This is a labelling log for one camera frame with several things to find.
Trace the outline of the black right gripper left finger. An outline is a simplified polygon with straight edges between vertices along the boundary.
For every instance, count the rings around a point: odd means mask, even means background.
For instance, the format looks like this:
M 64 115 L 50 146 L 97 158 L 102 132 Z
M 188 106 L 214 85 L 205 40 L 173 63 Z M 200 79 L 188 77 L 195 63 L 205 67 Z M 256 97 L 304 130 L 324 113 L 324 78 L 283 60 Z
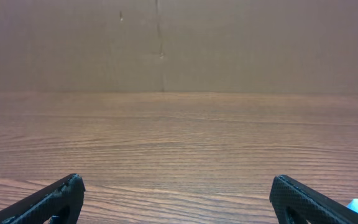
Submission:
M 76 224 L 84 202 L 85 185 L 70 174 L 0 211 L 0 224 Z

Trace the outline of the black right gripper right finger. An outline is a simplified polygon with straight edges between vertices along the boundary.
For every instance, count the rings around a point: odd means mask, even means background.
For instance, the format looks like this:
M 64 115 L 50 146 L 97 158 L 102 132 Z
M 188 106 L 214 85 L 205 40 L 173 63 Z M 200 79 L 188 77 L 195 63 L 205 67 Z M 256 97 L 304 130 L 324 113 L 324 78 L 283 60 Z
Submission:
M 358 213 L 287 175 L 273 179 L 269 196 L 279 224 L 358 224 Z

